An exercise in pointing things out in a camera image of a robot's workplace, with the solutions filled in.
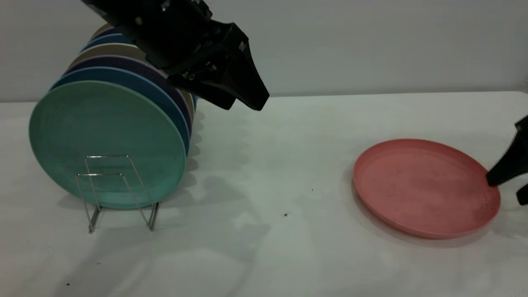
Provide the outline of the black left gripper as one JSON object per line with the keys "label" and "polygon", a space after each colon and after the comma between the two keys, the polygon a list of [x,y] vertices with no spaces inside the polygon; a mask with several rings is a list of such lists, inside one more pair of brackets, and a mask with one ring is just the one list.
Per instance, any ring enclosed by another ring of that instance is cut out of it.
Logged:
{"label": "black left gripper", "polygon": [[[248,38],[236,23],[212,18],[200,0],[125,0],[124,28],[169,84],[229,110],[236,100],[260,111],[269,98]],[[215,81],[215,87],[199,81]]]}

